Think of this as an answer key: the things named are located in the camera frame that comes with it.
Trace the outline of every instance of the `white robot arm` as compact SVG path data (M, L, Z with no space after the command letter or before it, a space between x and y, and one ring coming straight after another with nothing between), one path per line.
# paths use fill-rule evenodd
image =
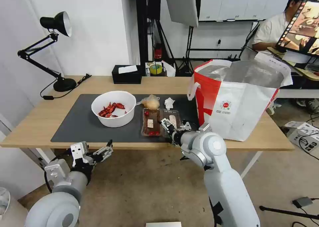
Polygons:
M86 142L71 145L73 167L64 159L56 159L45 167L53 181L52 193L36 202L27 215L25 227L74 227L78 225L80 201L98 162L113 152L112 140L96 152L88 153Z
M215 226L260 227L260 221L244 182L230 166L226 156L226 144L209 124L204 123L198 131L191 131L189 123L175 129L164 118L161 125L172 138L173 144L181 146L185 157L205 169L204 183L209 195Z
M173 144L182 153L203 167L214 222L226 227L260 227L259 218L240 175L231 168L224 140L212 133L209 124L191 131L189 123L175 129L168 119L161 120ZM86 142L71 145L73 168L64 159L50 162L45 171L53 181L52 193L31 208L25 227L75 227L78 225L81 196L90 182L97 162L113 152L112 141L100 150L88 153Z

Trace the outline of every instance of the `red and white bag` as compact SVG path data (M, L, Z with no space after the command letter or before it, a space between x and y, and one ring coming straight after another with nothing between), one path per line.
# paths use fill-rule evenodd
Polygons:
M286 64L258 53L254 60L214 59L195 69L188 100L196 95L199 124L224 139L245 141L282 86L292 84Z

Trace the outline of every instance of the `concrete floor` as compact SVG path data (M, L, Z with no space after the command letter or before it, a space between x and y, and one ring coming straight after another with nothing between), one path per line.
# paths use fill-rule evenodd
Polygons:
M309 115L285 102L273 119L283 125L306 121ZM229 151L227 156L233 168L240 170L247 153ZM81 203L80 226L142 227L146 222L164 221L181 221L183 227L213 226L203 170L191 161L179 161L180 157L179 149L114 151L93 172ZM261 226L291 226L293 221L314 226L300 217L261 212L258 206L298 211L291 204L293 199L319 197L318 170L319 162L297 147L293 152L263 153L244 178ZM42 186L20 202L29 209L46 194ZM305 210L319 214L319 200Z

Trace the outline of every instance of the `whiteboard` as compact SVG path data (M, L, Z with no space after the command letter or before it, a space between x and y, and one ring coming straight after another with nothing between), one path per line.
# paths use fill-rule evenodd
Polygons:
M199 21L263 20L283 12L288 0L201 0Z

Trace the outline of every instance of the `logo on bag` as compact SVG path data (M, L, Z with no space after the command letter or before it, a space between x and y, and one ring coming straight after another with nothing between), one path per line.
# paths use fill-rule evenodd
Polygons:
M231 105L232 105L232 103L230 101L226 100L226 101L223 101L221 103L220 108L224 109L224 110L229 110Z

